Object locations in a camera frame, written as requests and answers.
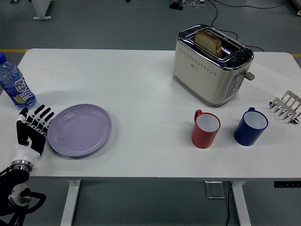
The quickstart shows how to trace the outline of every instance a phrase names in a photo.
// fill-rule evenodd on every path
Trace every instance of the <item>toaster lever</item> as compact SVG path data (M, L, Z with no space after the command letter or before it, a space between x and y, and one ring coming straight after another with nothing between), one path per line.
M249 81L252 81L255 78L255 75L252 74L251 72L247 72L245 74L245 78L248 79Z

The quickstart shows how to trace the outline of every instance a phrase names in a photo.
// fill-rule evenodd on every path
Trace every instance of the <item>paper sheet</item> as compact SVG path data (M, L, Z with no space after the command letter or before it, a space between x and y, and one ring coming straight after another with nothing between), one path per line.
M282 98L288 90L293 90L297 84L296 81L254 61L250 66L249 72L255 75L255 79L252 81L244 79L245 82L278 98Z

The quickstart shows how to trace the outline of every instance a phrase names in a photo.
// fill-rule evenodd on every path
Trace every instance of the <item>toast rack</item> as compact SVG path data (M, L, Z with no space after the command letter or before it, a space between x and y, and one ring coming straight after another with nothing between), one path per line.
M279 112L278 116L283 116L282 120L288 119L287 123L299 124L298 117L301 115L301 112L297 114L298 108L301 106L301 98L296 94L288 90L284 96L279 99L275 98L274 101L270 101L269 108L275 108L274 113Z

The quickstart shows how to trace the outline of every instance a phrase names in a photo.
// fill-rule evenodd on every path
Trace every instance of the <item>bread slice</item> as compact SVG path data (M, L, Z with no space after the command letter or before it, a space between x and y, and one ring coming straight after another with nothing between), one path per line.
M222 57L222 42L215 34L209 31L200 30L195 33L194 42L217 57Z

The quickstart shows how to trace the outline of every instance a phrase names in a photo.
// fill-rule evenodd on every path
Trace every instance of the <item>gray floor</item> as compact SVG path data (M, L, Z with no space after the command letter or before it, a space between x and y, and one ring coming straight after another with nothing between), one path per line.
M58 0L50 4L48 21L34 21L32 3L0 0L0 49L91 48L174 50L179 31L214 20L205 7L169 9L168 0ZM273 7L284 0L221 0L231 5ZM273 9L218 8L214 26L238 35L238 41L265 51L301 54L301 17L290 4ZM5 53L18 64L24 53ZM295 60L301 66L301 57ZM46 203L26 217L24 225L58 226L68 184L30 178L33 191L47 195ZM229 182L224 183L227 193ZM273 182L247 182L246 203L253 226L301 225L301 189L275 189ZM8 220L11 216L1 217ZM73 224L81 225L226 225L227 199L206 198L204 182L196 181L83 181ZM229 225L239 225L230 193Z

